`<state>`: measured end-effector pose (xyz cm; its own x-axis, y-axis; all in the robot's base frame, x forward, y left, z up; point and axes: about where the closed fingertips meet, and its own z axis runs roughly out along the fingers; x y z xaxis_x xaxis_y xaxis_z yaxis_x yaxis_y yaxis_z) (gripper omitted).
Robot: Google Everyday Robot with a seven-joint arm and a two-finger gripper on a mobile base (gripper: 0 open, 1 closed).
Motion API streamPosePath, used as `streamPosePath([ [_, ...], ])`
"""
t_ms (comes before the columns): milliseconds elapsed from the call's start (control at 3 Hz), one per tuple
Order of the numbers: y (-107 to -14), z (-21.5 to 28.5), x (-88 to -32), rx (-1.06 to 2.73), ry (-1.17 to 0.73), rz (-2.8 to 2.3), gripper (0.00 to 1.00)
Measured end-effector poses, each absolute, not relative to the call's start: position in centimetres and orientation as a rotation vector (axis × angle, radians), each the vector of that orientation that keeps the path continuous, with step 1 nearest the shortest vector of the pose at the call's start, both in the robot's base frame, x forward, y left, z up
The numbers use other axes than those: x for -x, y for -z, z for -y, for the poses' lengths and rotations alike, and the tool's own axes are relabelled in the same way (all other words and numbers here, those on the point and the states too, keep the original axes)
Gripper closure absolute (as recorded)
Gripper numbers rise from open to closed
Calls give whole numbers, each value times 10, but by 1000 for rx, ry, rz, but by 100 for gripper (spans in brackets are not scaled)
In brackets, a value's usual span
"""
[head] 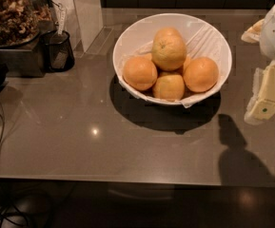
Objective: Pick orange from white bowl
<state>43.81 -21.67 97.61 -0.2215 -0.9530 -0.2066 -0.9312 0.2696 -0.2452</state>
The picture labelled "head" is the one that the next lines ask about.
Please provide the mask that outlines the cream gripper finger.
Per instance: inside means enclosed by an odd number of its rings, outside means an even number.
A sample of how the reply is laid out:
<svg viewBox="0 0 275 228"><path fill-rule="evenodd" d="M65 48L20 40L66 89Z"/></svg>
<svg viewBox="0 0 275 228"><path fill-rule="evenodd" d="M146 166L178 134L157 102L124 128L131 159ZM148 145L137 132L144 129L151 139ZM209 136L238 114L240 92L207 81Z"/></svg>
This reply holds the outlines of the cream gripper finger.
<svg viewBox="0 0 275 228"><path fill-rule="evenodd" d="M246 107L245 122L262 124L275 115L275 60L265 69L255 70L252 93Z"/></svg>
<svg viewBox="0 0 275 228"><path fill-rule="evenodd" d="M247 43L258 43L262 31L263 22L264 20L261 19L253 24L242 34L241 39Z"/></svg>

